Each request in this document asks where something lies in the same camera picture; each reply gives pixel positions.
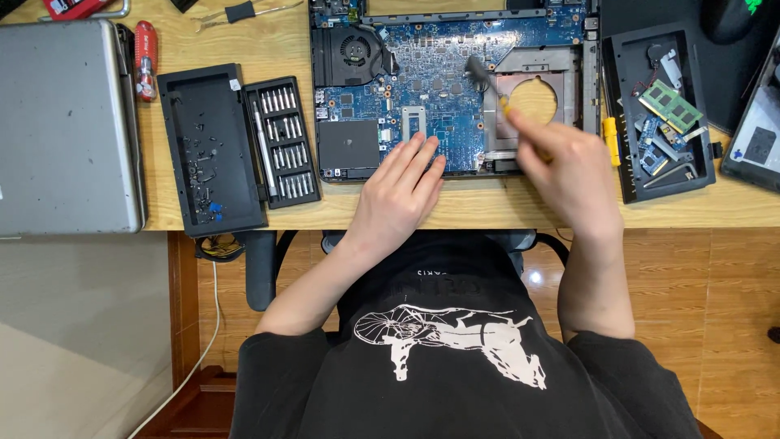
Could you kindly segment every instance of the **computer mouse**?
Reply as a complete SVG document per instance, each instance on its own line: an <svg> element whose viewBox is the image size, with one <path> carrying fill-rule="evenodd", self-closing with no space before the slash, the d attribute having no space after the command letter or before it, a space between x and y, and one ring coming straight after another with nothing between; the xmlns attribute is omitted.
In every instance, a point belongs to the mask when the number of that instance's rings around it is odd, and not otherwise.
<svg viewBox="0 0 780 439"><path fill-rule="evenodd" d="M704 0L701 28L716 45L745 38L760 14L762 0Z"/></svg>

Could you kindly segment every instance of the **person's left hand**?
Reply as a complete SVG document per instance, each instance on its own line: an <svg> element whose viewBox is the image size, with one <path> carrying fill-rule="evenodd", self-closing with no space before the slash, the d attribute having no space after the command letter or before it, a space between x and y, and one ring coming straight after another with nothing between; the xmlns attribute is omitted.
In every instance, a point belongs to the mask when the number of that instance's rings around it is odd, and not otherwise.
<svg viewBox="0 0 780 439"><path fill-rule="evenodd" d="M336 249L349 249L371 266L389 256L425 221L438 201L446 158L426 172L438 139L421 133L385 157L360 193L355 217Z"/></svg>

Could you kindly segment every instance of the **wooden floor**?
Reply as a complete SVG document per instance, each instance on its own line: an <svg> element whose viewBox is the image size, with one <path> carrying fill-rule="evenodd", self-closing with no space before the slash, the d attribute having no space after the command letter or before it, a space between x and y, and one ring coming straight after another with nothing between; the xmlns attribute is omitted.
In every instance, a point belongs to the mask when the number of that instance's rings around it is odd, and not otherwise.
<svg viewBox="0 0 780 439"><path fill-rule="evenodd" d="M322 260L320 239L298 234L280 291ZM780 345L766 335L780 326L780 229L628 230L625 246L637 338L677 373L696 417L726 439L780 438ZM560 337L562 266L543 245L525 260L523 281L548 331ZM202 350L216 315L211 263L198 269ZM204 365L235 371L238 348L260 318L246 305L243 257L218 265L218 293L222 323ZM332 315L326 330L337 322Z"/></svg>

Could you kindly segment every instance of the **tweezers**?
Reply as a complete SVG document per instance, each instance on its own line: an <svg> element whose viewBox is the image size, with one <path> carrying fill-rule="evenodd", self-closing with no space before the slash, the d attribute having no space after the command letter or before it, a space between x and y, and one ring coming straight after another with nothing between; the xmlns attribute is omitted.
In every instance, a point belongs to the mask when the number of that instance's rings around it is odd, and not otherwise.
<svg viewBox="0 0 780 439"><path fill-rule="evenodd" d="M192 20L200 21L200 27L198 28L198 30L195 31L195 33L198 33L203 29L208 29L209 27L219 26L222 24L235 23L236 21L243 20L245 18L250 18L253 16L261 16L269 12L276 12L276 11L282 11L284 9L294 8L303 3L303 0L301 0L300 2L297 2L294 5L279 6L278 8L266 9L264 11L254 12L254 4L262 1L263 0L247 1L241 3L240 5L228 6L225 8L224 11L214 12L212 14L209 14L207 16L202 16L200 18L192 18ZM225 21L211 21L214 18L221 16L222 14L225 14L228 17L228 19Z"/></svg>

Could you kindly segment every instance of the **graphic print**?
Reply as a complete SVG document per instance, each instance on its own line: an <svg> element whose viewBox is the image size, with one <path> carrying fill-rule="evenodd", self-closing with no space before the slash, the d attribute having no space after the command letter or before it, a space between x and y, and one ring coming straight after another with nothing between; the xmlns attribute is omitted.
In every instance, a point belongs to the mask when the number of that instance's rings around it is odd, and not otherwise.
<svg viewBox="0 0 780 439"><path fill-rule="evenodd" d="M425 309L398 305L387 312L370 312L355 323L354 333L369 344L390 345L395 378L406 379L406 360L412 346L482 351L487 360L510 380L545 389L544 371L536 355L526 355L520 344L519 323L505 316L513 311L489 312L465 308Z"/></svg>

